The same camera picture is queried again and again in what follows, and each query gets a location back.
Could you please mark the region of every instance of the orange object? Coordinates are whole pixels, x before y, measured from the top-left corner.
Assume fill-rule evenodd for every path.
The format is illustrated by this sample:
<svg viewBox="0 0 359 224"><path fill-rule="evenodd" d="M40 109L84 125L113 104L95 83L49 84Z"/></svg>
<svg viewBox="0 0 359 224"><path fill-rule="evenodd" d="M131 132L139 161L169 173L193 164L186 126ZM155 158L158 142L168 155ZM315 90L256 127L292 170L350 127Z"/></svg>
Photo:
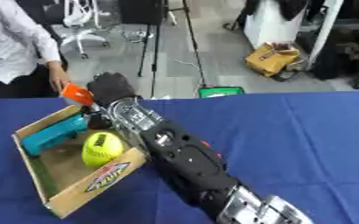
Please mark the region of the orange object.
<svg viewBox="0 0 359 224"><path fill-rule="evenodd" d="M94 97L91 92L74 84L67 84L61 95L83 105L91 106L94 104Z"/></svg>
<svg viewBox="0 0 359 224"><path fill-rule="evenodd" d="M205 146L207 146L207 147L209 147L209 148L211 148L211 145L209 144L209 143L207 143L207 142L204 142L204 141L201 141L203 144L205 144Z"/></svg>

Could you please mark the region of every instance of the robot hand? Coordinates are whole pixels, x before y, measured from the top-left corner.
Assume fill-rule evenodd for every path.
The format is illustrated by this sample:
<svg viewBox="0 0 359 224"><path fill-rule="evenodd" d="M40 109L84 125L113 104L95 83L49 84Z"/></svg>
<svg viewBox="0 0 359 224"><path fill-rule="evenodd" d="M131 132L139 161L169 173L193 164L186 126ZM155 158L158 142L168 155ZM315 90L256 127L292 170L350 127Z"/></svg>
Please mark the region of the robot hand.
<svg viewBox="0 0 359 224"><path fill-rule="evenodd" d="M226 173L221 157L200 139L137 103L137 95L119 73L104 73L88 84L102 117L126 139L137 139L165 182L190 206L211 220L240 224L312 224L278 196L262 200Z"/></svg>

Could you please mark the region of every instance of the printed label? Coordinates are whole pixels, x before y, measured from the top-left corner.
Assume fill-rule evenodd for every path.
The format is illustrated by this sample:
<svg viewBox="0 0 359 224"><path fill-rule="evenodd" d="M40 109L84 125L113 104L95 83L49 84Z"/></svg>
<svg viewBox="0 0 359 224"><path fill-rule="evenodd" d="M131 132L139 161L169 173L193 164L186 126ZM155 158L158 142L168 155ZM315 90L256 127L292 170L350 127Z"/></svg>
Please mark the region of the printed label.
<svg viewBox="0 0 359 224"><path fill-rule="evenodd" d="M94 182L86 189L85 193L89 193L106 186L111 186L129 165L130 163L124 163L112 164L104 167L102 173L95 178Z"/></svg>

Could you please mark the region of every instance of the green tray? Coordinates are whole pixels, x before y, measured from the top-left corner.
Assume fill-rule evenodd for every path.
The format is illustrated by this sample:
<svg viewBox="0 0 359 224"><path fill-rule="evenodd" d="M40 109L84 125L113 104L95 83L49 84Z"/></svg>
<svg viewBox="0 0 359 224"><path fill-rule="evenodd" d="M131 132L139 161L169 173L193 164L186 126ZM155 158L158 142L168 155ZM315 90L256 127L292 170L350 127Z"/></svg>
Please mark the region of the green tray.
<svg viewBox="0 0 359 224"><path fill-rule="evenodd" d="M201 87L199 88L200 98L211 98L226 95L244 94L242 87Z"/></svg>

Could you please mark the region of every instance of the blue tablecloth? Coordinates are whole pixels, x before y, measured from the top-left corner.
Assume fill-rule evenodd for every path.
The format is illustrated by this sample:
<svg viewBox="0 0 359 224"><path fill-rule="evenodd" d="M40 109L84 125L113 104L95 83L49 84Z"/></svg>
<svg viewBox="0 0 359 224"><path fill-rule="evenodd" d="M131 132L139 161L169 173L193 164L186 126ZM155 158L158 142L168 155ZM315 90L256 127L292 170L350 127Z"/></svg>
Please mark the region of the blue tablecloth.
<svg viewBox="0 0 359 224"><path fill-rule="evenodd" d="M277 194L318 224L359 224L359 93L144 104L211 143L229 172L262 196ZM65 220L52 216L11 134L65 106L61 99L0 100L0 223L210 223L148 165Z"/></svg>

